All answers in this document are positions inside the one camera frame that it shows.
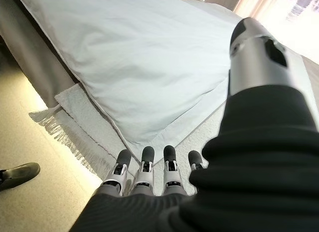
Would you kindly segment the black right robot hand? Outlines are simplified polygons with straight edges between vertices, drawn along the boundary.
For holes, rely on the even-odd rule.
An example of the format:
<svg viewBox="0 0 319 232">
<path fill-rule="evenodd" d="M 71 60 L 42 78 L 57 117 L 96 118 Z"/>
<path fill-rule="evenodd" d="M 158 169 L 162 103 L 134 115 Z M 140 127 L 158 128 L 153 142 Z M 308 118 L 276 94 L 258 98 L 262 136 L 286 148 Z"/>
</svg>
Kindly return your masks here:
<svg viewBox="0 0 319 232">
<path fill-rule="evenodd" d="M 164 148 L 164 187 L 151 191 L 151 147 L 131 193 L 123 150 L 72 226 L 73 232 L 316 232 L 319 132 L 293 78 L 287 50 L 255 19 L 230 42 L 228 95 L 217 137 L 191 151 L 188 196 L 172 146 Z"/>
</svg>

